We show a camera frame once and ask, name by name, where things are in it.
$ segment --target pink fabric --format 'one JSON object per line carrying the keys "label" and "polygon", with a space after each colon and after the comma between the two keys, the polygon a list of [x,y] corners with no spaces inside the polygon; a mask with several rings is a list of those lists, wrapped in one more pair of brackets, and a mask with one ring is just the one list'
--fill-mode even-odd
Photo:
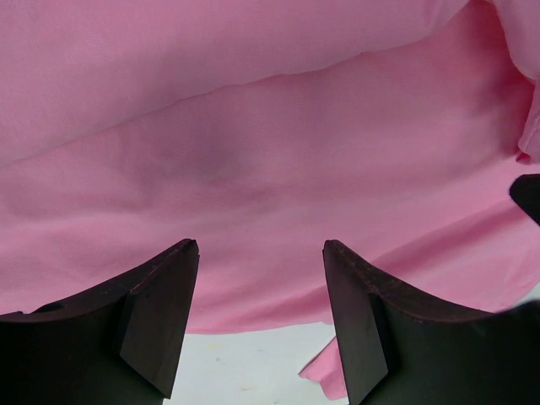
{"label": "pink fabric", "polygon": [[[493,3],[1,2],[0,313],[184,237],[190,332],[331,321],[326,239],[512,305],[540,279],[507,197],[518,142],[540,161],[540,3]],[[303,375],[342,396],[328,350]]]}

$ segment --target pink cloth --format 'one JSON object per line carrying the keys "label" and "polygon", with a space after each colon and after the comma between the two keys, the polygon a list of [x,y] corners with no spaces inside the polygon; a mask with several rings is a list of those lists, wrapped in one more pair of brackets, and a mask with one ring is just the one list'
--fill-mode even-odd
{"label": "pink cloth", "polygon": [[[0,313],[185,237],[189,332],[331,321],[326,239],[512,305],[540,279],[507,196],[518,142],[540,161],[540,2],[493,3],[1,2]],[[303,375],[343,396],[328,350]]]}

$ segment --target black object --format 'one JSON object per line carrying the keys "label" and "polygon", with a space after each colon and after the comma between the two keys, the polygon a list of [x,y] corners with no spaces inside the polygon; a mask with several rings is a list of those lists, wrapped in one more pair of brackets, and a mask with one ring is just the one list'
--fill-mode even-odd
{"label": "black object", "polygon": [[[540,224],[540,175],[510,195]],[[323,256],[350,405],[540,403],[540,301],[490,314],[426,294],[337,240]]]}
{"label": "black object", "polygon": [[540,175],[522,175],[510,188],[514,202],[540,225]]}
{"label": "black object", "polygon": [[194,240],[31,314],[0,316],[2,405],[160,405],[198,268]]}

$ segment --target white surface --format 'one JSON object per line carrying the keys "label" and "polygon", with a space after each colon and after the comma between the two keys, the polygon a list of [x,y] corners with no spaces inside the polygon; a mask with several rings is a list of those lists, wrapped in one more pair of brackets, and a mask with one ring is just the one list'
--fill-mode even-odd
{"label": "white surface", "polygon": [[298,373],[334,336],[323,324],[237,335],[187,335],[164,405],[345,405]]}

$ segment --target black plastic piece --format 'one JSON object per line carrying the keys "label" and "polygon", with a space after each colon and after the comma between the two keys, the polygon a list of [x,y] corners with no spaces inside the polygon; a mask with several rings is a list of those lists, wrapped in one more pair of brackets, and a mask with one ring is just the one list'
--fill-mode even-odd
{"label": "black plastic piece", "polygon": [[324,262],[351,405],[538,403],[540,301],[499,314],[452,304],[336,240]]}
{"label": "black plastic piece", "polygon": [[522,175],[510,188],[514,202],[540,225],[540,175]]}
{"label": "black plastic piece", "polygon": [[170,397],[197,277],[183,240],[31,314],[0,316],[2,405],[160,405]]}

